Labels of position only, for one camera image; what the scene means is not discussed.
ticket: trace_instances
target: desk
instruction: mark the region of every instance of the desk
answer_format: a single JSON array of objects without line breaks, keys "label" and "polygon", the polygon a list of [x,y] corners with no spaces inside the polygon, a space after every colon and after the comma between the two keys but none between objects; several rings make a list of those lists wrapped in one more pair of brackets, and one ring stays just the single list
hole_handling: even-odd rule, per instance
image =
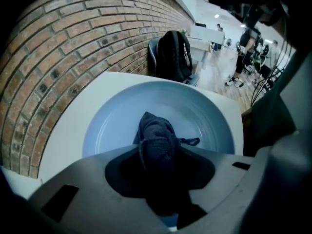
[{"label": "desk", "polygon": [[210,42],[191,37],[188,37],[188,40],[191,47],[192,59],[197,60],[200,67],[202,67],[208,56],[208,53],[211,52]]}]

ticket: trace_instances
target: black pants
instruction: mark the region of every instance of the black pants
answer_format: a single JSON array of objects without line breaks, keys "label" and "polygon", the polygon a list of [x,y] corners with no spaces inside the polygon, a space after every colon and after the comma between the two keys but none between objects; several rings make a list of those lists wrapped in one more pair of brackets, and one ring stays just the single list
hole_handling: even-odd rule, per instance
[{"label": "black pants", "polygon": [[249,64],[250,57],[252,53],[247,52],[245,56],[238,56],[236,61],[236,70],[235,72],[241,74],[245,65]]}]

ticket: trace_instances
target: black backpack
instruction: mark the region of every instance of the black backpack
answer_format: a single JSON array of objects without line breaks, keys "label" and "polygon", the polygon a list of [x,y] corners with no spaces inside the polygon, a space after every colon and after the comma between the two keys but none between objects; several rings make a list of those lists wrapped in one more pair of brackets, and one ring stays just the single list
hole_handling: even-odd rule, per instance
[{"label": "black backpack", "polygon": [[[190,66],[184,57],[184,44]],[[157,45],[155,76],[182,82],[191,74],[192,57],[189,41],[178,31],[168,31]]]}]

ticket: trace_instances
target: chair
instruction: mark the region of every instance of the chair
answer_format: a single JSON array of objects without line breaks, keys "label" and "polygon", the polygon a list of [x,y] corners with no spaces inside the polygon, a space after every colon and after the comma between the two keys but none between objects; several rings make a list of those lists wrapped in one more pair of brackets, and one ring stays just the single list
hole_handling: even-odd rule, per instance
[{"label": "chair", "polygon": [[[149,63],[149,68],[153,75],[155,76],[155,69],[156,69],[156,56],[157,56],[157,44],[160,40],[159,38],[151,39],[148,43],[148,63]],[[190,75],[188,78],[186,78],[182,83],[188,84],[191,86],[196,86],[197,82],[199,80],[199,76],[197,75]]]}]

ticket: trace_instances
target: white counter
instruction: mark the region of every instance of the white counter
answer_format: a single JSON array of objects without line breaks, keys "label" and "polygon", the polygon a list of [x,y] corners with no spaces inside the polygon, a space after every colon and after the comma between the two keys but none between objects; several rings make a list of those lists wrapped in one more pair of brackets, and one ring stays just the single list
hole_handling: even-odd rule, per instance
[{"label": "white counter", "polygon": [[[54,127],[43,153],[39,178],[46,182],[82,158],[88,126],[108,99],[130,86],[157,80],[163,79],[115,72],[104,72],[98,76],[73,100]],[[192,88],[209,98],[222,112],[232,132],[235,153],[243,155],[243,126],[238,104],[214,92]]]}]

